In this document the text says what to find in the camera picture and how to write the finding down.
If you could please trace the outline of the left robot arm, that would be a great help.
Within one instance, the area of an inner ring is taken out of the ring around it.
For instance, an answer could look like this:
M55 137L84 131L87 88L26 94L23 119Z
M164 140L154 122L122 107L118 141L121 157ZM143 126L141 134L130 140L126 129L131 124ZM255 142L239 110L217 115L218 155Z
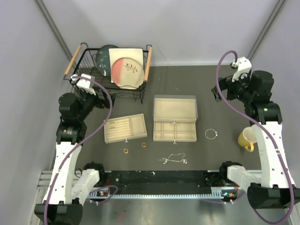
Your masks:
M116 93L98 95L65 93L59 98L60 124L56 131L56 155L48 190L35 215L46 225L78 225L83 205L92 188L106 182L102 164L87 164L74 183L75 164L82 149L87 126L85 118L94 107L103 109L114 104Z

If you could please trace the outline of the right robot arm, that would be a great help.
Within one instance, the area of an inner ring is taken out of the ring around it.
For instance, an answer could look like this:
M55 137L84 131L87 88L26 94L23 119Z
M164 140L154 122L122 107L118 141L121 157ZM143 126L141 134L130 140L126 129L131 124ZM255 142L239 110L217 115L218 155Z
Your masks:
M261 177L251 174L240 163L227 161L222 164L218 178L223 185L233 182L239 185L255 210L291 209L300 201L300 190L285 158L280 107L270 99L273 84L271 73L254 71L238 79L217 77L216 86L211 90L217 101L228 104L237 99L244 104L245 111L236 112L250 121L250 131L259 151Z

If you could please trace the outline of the beige compartment drawer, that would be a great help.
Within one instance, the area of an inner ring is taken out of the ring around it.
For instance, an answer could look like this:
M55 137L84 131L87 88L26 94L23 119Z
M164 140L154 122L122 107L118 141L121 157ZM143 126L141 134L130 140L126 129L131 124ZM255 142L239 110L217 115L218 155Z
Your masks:
M192 122L155 121L153 141L156 142L196 142L196 126Z

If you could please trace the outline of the beige jewelry box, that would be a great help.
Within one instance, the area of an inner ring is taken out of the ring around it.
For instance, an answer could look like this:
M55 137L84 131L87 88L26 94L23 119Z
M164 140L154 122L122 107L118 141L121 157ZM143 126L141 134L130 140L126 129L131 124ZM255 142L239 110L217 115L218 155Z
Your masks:
M154 121L196 122L198 119L196 96L155 95Z

